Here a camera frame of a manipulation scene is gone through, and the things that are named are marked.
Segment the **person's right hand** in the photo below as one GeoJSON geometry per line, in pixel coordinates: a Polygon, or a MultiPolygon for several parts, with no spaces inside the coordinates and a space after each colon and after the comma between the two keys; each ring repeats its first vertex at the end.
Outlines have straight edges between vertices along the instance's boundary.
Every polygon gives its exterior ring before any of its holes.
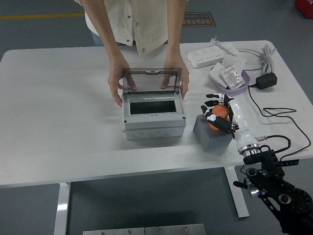
{"type": "Polygon", "coordinates": [[[119,107],[122,107],[122,98],[118,94],[118,89],[123,89],[119,81],[123,78],[123,70],[128,68],[129,64],[123,57],[110,60],[108,85],[111,95],[119,107]]]}

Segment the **person's left hand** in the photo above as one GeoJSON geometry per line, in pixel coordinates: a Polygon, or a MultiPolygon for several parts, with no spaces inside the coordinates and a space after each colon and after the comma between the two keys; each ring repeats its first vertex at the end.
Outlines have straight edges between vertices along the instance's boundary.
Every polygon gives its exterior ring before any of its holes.
{"type": "Polygon", "coordinates": [[[167,58],[165,59],[163,65],[165,68],[181,69],[179,89],[182,100],[184,100],[185,95],[188,92],[189,85],[189,70],[187,69],[185,63],[183,62],[182,58],[167,58]]]}

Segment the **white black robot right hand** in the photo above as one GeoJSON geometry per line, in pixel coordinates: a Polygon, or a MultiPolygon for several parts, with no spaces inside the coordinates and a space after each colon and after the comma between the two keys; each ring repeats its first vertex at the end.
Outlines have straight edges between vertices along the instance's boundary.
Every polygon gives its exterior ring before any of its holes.
{"type": "Polygon", "coordinates": [[[208,100],[201,106],[201,110],[209,124],[226,134],[231,134],[237,141],[239,154],[259,152],[257,140],[250,134],[244,114],[239,102],[226,94],[207,94],[208,100]],[[230,113],[229,120],[220,114],[213,113],[213,107],[222,105],[230,113]]]}

